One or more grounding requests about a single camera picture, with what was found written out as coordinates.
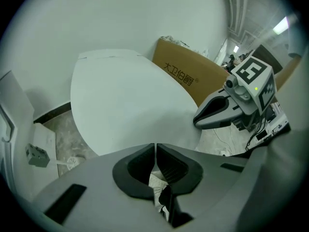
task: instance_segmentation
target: baseboard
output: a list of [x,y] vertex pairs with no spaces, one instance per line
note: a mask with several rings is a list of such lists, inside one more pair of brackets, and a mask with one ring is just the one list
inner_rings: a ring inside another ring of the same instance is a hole
[[34,121],[34,123],[41,123],[44,124],[46,123],[48,120],[51,120],[54,117],[57,117],[67,111],[71,110],[71,102],[63,104],[62,106],[59,106],[57,108],[55,108],[52,111],[49,111],[47,114],[42,115],[41,117],[39,117],[38,119],[36,119]]

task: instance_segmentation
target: fluorescent light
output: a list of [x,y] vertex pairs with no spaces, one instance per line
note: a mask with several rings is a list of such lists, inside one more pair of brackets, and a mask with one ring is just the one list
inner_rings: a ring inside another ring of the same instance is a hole
[[234,48],[234,52],[237,52],[239,49],[239,47],[236,45],[235,48]]
[[276,34],[281,34],[282,32],[286,31],[289,28],[288,20],[287,18],[283,18],[281,22],[278,23],[277,26],[274,27],[274,32]]

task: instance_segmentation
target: floor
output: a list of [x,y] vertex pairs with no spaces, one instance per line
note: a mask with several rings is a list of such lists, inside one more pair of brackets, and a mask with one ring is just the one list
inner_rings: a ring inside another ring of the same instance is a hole
[[[49,120],[44,126],[56,133],[57,160],[67,162],[69,157],[80,157],[88,160],[98,156],[82,139],[74,123],[71,110]],[[204,130],[196,150],[215,155],[220,155],[225,151],[230,152],[230,155],[236,155],[245,151],[249,137],[248,131],[238,131],[234,125]],[[58,165],[59,176],[67,171],[66,165]]]

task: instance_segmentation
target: wall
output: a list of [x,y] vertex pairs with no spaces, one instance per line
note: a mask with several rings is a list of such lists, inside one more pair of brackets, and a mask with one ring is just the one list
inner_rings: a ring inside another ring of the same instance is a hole
[[224,0],[26,0],[0,43],[0,75],[13,70],[38,118],[70,100],[79,53],[127,48],[152,59],[162,35],[214,60],[227,37]]

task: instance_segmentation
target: brown cardboard box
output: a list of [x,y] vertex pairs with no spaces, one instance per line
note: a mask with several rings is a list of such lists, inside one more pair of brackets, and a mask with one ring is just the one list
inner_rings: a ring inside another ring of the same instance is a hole
[[208,58],[180,45],[159,39],[153,63],[172,76],[200,106],[222,88],[229,73]]

